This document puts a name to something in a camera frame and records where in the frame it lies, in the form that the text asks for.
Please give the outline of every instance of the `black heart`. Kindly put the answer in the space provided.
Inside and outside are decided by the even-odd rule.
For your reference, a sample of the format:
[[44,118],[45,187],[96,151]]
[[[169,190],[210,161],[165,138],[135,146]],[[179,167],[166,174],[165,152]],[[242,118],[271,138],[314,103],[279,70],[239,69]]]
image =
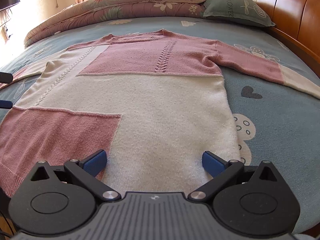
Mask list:
[[254,98],[261,99],[262,95],[253,93],[253,88],[249,86],[245,86],[241,91],[241,96],[244,98]]

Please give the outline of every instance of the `wall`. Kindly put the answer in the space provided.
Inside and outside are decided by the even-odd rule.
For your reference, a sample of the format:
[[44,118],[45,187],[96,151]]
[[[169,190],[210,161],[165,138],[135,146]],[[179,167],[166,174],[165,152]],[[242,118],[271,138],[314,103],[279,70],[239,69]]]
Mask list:
[[75,4],[75,0],[57,0],[57,2],[56,0],[20,0],[19,4],[11,8],[12,19],[7,23],[7,28],[8,34],[13,35],[6,41],[3,30],[0,30],[0,67],[24,50],[23,40],[31,29],[62,9]]

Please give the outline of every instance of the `metal screw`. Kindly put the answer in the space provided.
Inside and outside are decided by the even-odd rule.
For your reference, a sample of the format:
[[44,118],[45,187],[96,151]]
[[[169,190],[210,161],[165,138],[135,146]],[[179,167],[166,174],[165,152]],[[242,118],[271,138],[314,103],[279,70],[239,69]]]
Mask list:
[[115,199],[118,196],[118,193],[113,190],[109,190],[104,192],[102,196],[106,199]]
[[194,191],[190,194],[193,199],[204,199],[206,194],[202,191]]

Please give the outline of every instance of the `cable knit pattern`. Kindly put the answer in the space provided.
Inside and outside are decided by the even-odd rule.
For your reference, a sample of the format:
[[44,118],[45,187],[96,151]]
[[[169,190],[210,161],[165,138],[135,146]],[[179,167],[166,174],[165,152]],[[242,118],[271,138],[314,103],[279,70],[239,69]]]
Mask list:
[[164,47],[159,57],[159,61],[157,62],[155,72],[163,73],[166,71],[171,51],[176,43],[177,41],[169,41],[168,44]]
[[48,88],[48,90],[39,98],[39,100],[36,102],[35,106],[38,106],[40,102],[47,96],[47,94],[56,86],[58,85],[61,80],[75,67],[77,66],[84,58],[86,58],[95,48],[96,46],[90,47],[90,49],[84,53],[71,67],[69,67],[65,72],[63,72],[57,80]]

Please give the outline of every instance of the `pillow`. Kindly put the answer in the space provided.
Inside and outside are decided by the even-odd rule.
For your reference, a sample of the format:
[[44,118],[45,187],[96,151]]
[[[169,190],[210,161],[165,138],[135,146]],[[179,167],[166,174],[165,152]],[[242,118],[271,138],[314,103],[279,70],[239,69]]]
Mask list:
[[203,16],[258,27],[275,26],[268,14],[252,0],[206,0]]

